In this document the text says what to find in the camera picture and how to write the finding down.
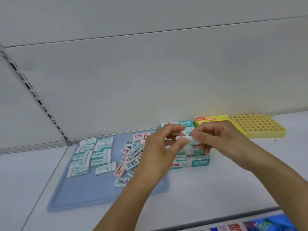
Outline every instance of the right hand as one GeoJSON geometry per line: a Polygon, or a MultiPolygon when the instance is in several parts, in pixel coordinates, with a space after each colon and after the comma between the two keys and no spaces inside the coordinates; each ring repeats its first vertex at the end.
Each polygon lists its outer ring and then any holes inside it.
{"type": "Polygon", "coordinates": [[[265,151],[244,136],[230,121],[204,122],[190,135],[206,154],[213,147],[246,170],[251,170],[256,152],[265,151]]]}

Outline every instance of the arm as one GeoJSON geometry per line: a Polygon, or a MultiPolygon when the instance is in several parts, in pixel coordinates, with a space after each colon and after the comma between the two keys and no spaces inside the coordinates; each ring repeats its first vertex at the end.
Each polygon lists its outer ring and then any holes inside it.
{"type": "Polygon", "coordinates": [[[199,147],[216,148],[265,186],[299,231],[308,227],[308,182],[287,164],[265,151],[229,121],[205,122],[191,132],[199,147]]]}
{"type": "Polygon", "coordinates": [[[178,141],[175,136],[184,135],[185,126],[168,124],[147,137],[137,170],[122,193],[100,220],[93,231],[133,231],[140,212],[159,181],[168,173],[176,154],[188,144],[188,139],[178,141]]]}

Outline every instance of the yellow grid holder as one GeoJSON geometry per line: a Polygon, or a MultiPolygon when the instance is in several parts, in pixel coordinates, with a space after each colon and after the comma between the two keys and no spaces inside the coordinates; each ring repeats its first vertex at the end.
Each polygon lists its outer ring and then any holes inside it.
{"type": "Polygon", "coordinates": [[[267,114],[236,115],[231,119],[243,129],[249,139],[283,138],[287,132],[267,114]]]}

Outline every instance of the plastic tray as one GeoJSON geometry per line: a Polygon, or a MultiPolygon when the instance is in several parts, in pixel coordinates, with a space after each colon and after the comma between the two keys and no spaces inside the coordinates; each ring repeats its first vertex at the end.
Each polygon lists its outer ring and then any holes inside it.
{"type": "MultiPolygon", "coordinates": [[[[111,162],[116,162],[117,167],[119,166],[120,159],[123,156],[121,150],[123,148],[124,142],[126,140],[132,140],[133,134],[139,133],[144,132],[112,136],[113,145],[111,148],[111,162]]],[[[55,191],[50,198],[47,206],[48,212],[58,212],[114,202],[123,190],[123,188],[114,187],[114,182],[117,177],[113,175],[113,172],[95,176],[94,167],[90,169],[90,173],[87,175],[75,178],[66,178],[69,164],[71,163],[77,147],[79,147],[79,144],[76,146],[55,188],[55,191]]],[[[126,172],[123,177],[129,178],[126,172]]],[[[168,175],[166,175],[154,188],[151,194],[166,192],[169,190],[169,187],[169,178],[168,175]]]]}

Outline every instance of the forearm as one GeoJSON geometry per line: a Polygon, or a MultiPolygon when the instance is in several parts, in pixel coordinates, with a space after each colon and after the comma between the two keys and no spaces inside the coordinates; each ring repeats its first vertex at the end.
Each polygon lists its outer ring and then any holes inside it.
{"type": "Polygon", "coordinates": [[[145,184],[145,180],[134,175],[93,231],[133,231],[144,203],[155,187],[152,183],[145,184]]]}
{"type": "Polygon", "coordinates": [[[308,227],[308,182],[287,164],[260,149],[251,172],[260,180],[298,230],[308,227]]]}

